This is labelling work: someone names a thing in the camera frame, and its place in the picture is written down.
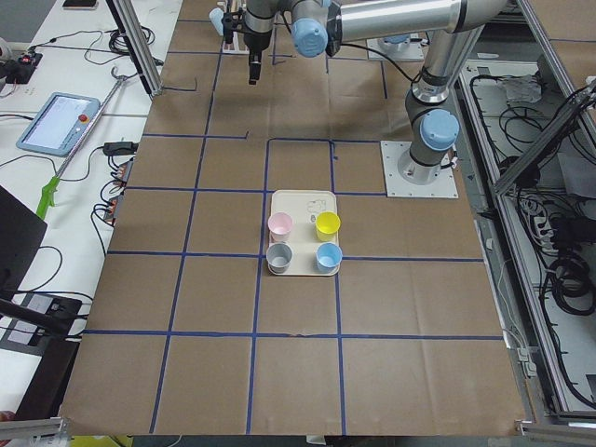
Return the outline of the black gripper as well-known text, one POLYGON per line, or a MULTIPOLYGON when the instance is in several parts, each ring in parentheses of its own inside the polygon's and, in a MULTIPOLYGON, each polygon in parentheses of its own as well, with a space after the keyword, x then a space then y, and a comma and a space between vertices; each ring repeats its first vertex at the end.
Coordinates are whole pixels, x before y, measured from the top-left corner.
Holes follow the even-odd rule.
POLYGON ((262 69, 262 53, 270 44, 273 31, 273 17, 244 17, 244 43, 249 49, 249 84, 258 83, 262 69))

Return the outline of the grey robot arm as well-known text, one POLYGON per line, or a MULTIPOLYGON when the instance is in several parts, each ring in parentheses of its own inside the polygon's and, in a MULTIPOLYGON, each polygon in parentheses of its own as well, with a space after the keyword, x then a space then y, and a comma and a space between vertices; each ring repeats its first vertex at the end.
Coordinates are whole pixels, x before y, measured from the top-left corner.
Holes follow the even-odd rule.
POLYGON ((437 180, 441 161, 454 147, 457 119, 442 109, 449 90, 476 43, 482 27, 504 7, 503 1, 412 0, 364 1, 249 1, 223 18, 224 36, 242 34, 249 50, 250 84, 260 78, 262 53, 270 43, 276 16, 289 13, 297 52, 307 58, 334 56, 342 47, 374 40, 373 52, 392 61, 412 34, 432 32, 419 74, 411 78, 406 110, 413 142, 398 162, 407 182, 427 185, 437 180))

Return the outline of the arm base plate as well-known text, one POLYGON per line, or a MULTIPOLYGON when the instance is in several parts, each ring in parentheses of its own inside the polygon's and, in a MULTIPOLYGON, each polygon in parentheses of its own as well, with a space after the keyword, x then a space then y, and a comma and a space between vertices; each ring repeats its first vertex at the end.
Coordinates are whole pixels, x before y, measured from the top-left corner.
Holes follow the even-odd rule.
POLYGON ((439 165, 417 164, 410 154, 411 142, 380 141, 386 195, 390 198, 457 199, 454 170, 445 155, 439 165))
POLYGON ((383 38, 368 39, 366 41, 369 48, 368 58, 383 61, 384 58, 375 53, 375 51, 379 51, 395 62, 422 61, 425 58, 423 44, 426 42, 426 39, 421 38, 419 34, 410 34, 406 40, 398 43, 389 43, 383 38))

